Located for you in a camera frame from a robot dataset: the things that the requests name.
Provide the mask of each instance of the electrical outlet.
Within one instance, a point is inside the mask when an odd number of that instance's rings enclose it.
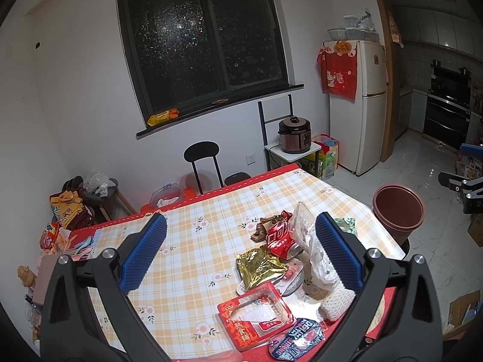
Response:
[[[246,156],[246,164],[255,163],[255,155],[250,154]]]

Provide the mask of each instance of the red food package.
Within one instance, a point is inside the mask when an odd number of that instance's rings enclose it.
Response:
[[[267,231],[267,248],[272,254],[290,260],[298,255],[302,248],[292,238],[292,230],[288,222],[292,214],[282,211],[281,215],[283,221],[277,222]]]
[[[218,305],[235,347],[246,350],[290,328],[295,318],[273,284],[265,282]]]
[[[40,247],[42,249],[51,249],[59,235],[59,222],[48,223],[43,228],[42,235],[40,236]]]

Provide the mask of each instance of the small white table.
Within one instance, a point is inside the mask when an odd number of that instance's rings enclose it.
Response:
[[[268,155],[270,156],[270,153],[277,155],[279,158],[285,160],[287,163],[293,163],[296,160],[302,159],[304,156],[313,154],[315,152],[315,168],[313,172],[313,176],[317,178],[317,170],[318,170],[318,165],[319,165],[319,152],[320,149],[322,148],[320,145],[314,143],[312,141],[312,144],[308,151],[305,151],[301,154],[289,154],[288,152],[282,151],[282,148],[280,147],[280,144],[267,144],[265,146],[265,151],[267,151]]]

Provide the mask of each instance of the pressure cooker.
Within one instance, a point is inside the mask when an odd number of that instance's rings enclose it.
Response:
[[[310,122],[304,118],[290,116],[278,124],[282,151],[301,154],[310,149]]]

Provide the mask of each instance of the window frame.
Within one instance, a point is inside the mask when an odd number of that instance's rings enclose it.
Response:
[[[216,93],[202,95],[197,98],[192,98],[179,103],[178,110],[180,116],[176,118],[181,121],[186,118],[192,118],[196,114],[201,114],[213,109],[213,106],[227,106],[231,103],[237,103],[242,99],[257,96],[260,93],[277,93],[284,89],[289,89],[288,72],[285,58],[285,50],[283,46],[282,34],[280,31],[280,24],[278,21],[277,10],[274,0],[267,0],[271,26],[274,32],[274,44],[277,59],[279,60],[281,77],[280,79],[271,80],[254,85],[247,85],[235,90],[231,90],[229,85],[229,78],[226,71],[225,59],[221,46],[221,38],[218,33],[216,25],[216,17],[214,15],[213,3],[211,0],[200,0],[201,9],[204,12],[204,21],[208,33],[210,45],[212,47],[212,55],[217,54],[218,58],[214,59],[216,64],[216,71],[220,82],[221,90]],[[126,56],[127,68],[130,73],[134,92],[139,104],[144,124],[147,129],[154,129],[158,126],[150,127],[147,121],[151,115],[154,114],[149,94],[147,91],[144,77],[139,64],[136,44],[131,27],[129,0],[117,0],[118,18],[121,32],[121,39],[123,43],[124,53]],[[228,99],[228,101],[221,102],[218,105],[217,101]]]

